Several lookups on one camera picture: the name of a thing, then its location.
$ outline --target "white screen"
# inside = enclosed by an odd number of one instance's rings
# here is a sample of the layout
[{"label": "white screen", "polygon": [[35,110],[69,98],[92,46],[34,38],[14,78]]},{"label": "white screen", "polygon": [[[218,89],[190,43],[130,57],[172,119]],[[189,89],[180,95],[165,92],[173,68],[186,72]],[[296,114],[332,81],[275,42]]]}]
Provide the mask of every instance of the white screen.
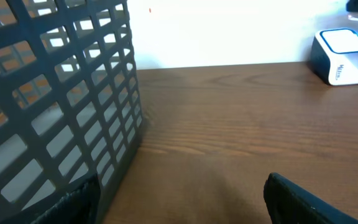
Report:
[{"label": "white screen", "polygon": [[351,30],[329,30],[323,37],[335,53],[358,52],[358,35]]}]

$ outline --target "wooden table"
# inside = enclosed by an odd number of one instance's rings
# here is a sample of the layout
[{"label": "wooden table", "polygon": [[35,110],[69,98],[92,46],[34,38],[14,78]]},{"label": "wooden table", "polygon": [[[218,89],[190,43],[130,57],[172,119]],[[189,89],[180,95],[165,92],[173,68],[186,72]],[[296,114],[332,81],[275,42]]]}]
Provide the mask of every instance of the wooden table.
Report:
[{"label": "wooden table", "polygon": [[305,63],[138,77],[149,126],[104,223],[271,223],[270,172],[358,219],[358,85]]}]

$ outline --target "white background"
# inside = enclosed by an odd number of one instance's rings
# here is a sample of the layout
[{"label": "white background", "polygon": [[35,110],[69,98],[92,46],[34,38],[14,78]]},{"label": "white background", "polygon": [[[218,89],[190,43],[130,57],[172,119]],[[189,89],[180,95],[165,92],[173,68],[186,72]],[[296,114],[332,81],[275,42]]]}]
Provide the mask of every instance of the white background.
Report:
[{"label": "white background", "polygon": [[304,61],[317,30],[358,31],[346,2],[128,0],[137,68]]}]

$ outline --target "gray plastic basket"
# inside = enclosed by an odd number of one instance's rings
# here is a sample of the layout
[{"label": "gray plastic basket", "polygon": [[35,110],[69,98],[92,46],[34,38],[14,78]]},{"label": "gray plastic basket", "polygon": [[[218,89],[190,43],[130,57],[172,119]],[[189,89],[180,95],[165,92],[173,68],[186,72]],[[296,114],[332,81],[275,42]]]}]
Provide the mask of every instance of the gray plastic basket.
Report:
[{"label": "gray plastic basket", "polygon": [[102,219],[140,142],[131,39],[125,0],[0,1],[0,221],[89,173]]}]

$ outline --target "white scanner device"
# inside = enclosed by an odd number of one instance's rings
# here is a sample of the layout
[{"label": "white scanner device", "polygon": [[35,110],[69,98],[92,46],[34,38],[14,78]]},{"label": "white scanner device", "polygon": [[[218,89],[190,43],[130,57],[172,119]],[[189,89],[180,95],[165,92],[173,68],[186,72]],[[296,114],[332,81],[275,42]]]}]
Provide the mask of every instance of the white scanner device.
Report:
[{"label": "white scanner device", "polygon": [[321,30],[311,47],[311,67],[329,85],[358,84],[358,35],[347,28]]}]

